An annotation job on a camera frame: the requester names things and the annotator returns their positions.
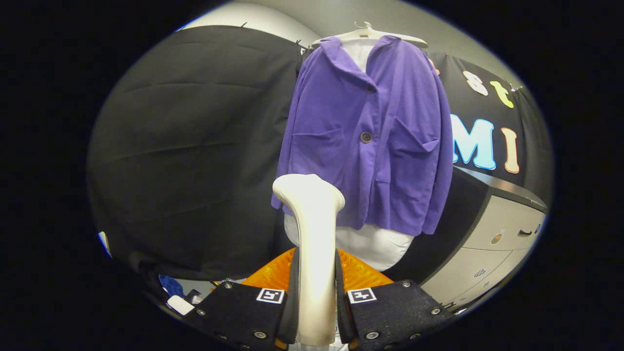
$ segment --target jacket collar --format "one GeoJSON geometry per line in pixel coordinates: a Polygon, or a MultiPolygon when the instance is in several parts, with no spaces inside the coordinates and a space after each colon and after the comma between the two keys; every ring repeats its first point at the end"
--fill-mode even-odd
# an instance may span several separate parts
{"type": "MultiPolygon", "coordinates": [[[[379,48],[400,40],[401,38],[396,36],[385,35],[380,37],[379,40],[377,40],[377,43],[373,46],[369,56],[379,48]]],[[[351,56],[349,56],[349,54],[342,48],[342,42],[339,38],[335,36],[324,38],[321,40],[320,46],[323,48],[323,52],[334,67],[366,82],[374,84],[371,78],[365,72],[362,72],[357,65],[355,65],[351,56]]]]}

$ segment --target hanger hook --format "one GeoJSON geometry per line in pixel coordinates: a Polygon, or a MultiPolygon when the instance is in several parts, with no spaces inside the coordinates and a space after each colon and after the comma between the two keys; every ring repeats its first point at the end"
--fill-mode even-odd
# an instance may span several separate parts
{"type": "Polygon", "coordinates": [[[365,24],[365,26],[364,26],[364,27],[360,27],[360,26],[358,25],[358,22],[357,22],[357,21],[353,22],[353,24],[354,24],[356,27],[358,27],[358,28],[369,28],[369,27],[371,26],[371,24],[370,24],[370,23],[368,23],[368,22],[366,22],[366,21],[364,21],[364,24],[365,24]]]}

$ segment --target jacket pocket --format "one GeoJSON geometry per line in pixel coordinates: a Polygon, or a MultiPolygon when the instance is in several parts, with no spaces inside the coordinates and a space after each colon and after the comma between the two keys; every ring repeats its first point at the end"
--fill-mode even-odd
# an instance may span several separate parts
{"type": "Polygon", "coordinates": [[[293,134],[289,173],[316,174],[340,188],[343,183],[343,129],[293,134]]]}
{"type": "Polygon", "coordinates": [[[394,194],[398,191],[416,200],[427,197],[435,181],[439,142],[418,135],[395,117],[377,180],[390,183],[394,194]]]}

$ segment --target clothes hanger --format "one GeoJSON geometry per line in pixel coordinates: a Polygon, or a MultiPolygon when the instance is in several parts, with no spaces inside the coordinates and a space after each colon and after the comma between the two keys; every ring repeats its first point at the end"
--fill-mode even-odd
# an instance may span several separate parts
{"type": "MultiPolygon", "coordinates": [[[[410,42],[414,45],[416,45],[417,47],[420,47],[421,49],[424,49],[425,47],[429,47],[429,45],[427,44],[426,41],[417,38],[417,37],[412,37],[412,36],[406,36],[403,34],[395,34],[395,33],[388,33],[388,32],[381,32],[381,31],[375,31],[373,29],[373,27],[371,26],[370,23],[368,22],[364,22],[365,26],[361,27],[358,26],[357,22],[353,22],[354,25],[357,27],[357,29],[353,32],[348,32],[348,33],[344,33],[344,34],[339,34],[335,37],[337,37],[338,39],[340,39],[340,41],[348,41],[348,40],[352,40],[352,39],[359,39],[361,37],[371,37],[371,38],[376,38],[379,39],[380,37],[383,36],[395,36],[395,37],[400,37],[402,40],[405,40],[407,42],[410,42]]],[[[321,40],[323,39],[318,39],[317,41],[312,43],[312,48],[316,49],[320,44],[321,44],[321,40]]]]}

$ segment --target white cabinet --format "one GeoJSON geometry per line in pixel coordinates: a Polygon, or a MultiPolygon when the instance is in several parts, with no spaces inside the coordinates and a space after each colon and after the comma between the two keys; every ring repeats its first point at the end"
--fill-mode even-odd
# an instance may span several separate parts
{"type": "Polygon", "coordinates": [[[509,254],[510,251],[461,248],[421,288],[446,304],[487,277],[509,254]]]}
{"type": "Polygon", "coordinates": [[[544,218],[544,213],[529,206],[492,196],[462,246],[500,251],[528,249],[535,242],[544,218]]]}
{"type": "Polygon", "coordinates": [[[512,251],[511,254],[509,254],[509,256],[500,264],[500,266],[493,270],[488,276],[483,278],[483,280],[481,280],[478,284],[456,298],[444,302],[444,304],[453,302],[455,305],[461,306],[478,298],[505,278],[507,274],[518,266],[520,261],[522,261],[528,252],[528,249],[512,251]]]}

